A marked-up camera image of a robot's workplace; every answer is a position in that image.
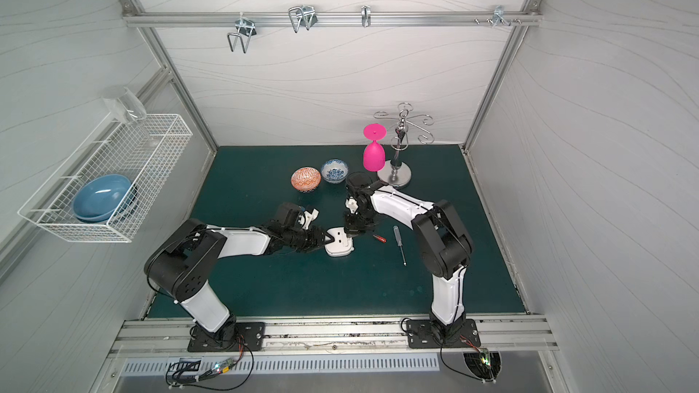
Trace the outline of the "white alarm clock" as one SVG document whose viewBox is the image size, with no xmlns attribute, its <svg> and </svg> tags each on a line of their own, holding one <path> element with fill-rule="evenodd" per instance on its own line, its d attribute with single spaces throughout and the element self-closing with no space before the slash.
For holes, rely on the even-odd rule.
<svg viewBox="0 0 699 393">
<path fill-rule="evenodd" d="M 325 245 L 326 253 L 333 258 L 349 256 L 354 251 L 352 238 L 343 227 L 333 227 L 326 231 L 329 240 Z"/>
</svg>

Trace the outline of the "clear handle screwdriver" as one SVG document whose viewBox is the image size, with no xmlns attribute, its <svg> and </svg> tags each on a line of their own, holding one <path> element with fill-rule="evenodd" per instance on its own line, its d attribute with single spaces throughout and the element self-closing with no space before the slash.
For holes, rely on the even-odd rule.
<svg viewBox="0 0 699 393">
<path fill-rule="evenodd" d="M 406 267 L 407 266 L 407 259 L 405 256 L 404 245 L 402 242 L 402 233 L 400 232 L 400 229 L 398 226 L 394 226 L 392 230 L 393 230 L 396 244 L 397 244 L 398 248 L 400 249 L 400 255 L 402 256 L 402 264 L 404 265 L 404 267 Z"/>
</svg>

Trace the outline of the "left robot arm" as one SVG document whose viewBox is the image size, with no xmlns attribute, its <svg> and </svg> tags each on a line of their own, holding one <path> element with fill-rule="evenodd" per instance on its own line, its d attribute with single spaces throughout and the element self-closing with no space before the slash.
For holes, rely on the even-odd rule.
<svg viewBox="0 0 699 393">
<path fill-rule="evenodd" d="M 336 238 L 314 224 L 318 214 L 313 207 L 285 202 L 258 227 L 218 227 L 190 218 L 150 256 L 144 273 L 202 329 L 216 333 L 230 319 L 209 284 L 218 261 L 271 255 L 284 247 L 300 253 L 322 249 Z"/>
</svg>

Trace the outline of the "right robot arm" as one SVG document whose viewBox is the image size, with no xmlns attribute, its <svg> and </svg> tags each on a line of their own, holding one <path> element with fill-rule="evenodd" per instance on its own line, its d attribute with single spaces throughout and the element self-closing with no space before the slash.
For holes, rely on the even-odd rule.
<svg viewBox="0 0 699 393">
<path fill-rule="evenodd" d="M 463 278 L 474 244 L 453 204 L 414 198 L 365 173 L 350 174 L 346 189 L 345 233 L 353 238 L 371 232 L 380 216 L 411 229 L 420 259 L 433 275 L 431 319 L 444 328 L 460 323 L 465 312 Z"/>
</svg>

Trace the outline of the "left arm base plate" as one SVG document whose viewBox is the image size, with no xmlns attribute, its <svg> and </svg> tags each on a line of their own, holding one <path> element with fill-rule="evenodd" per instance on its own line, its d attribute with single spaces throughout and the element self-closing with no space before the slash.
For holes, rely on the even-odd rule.
<svg viewBox="0 0 699 393">
<path fill-rule="evenodd" d="M 217 332 L 209 332 L 195 324 L 189 330 L 189 353 L 233 352 L 249 349 L 253 352 L 262 348 L 266 324 L 264 322 L 234 322 L 225 324 Z"/>
</svg>

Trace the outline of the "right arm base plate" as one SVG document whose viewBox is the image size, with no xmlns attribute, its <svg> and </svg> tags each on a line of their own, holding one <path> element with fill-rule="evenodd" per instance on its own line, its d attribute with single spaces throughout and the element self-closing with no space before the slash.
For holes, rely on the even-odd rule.
<svg viewBox="0 0 699 393">
<path fill-rule="evenodd" d="M 476 349 L 482 345 L 474 319 L 459 318 L 444 326 L 436 319 L 404 318 L 400 329 L 410 349 Z"/>
</svg>

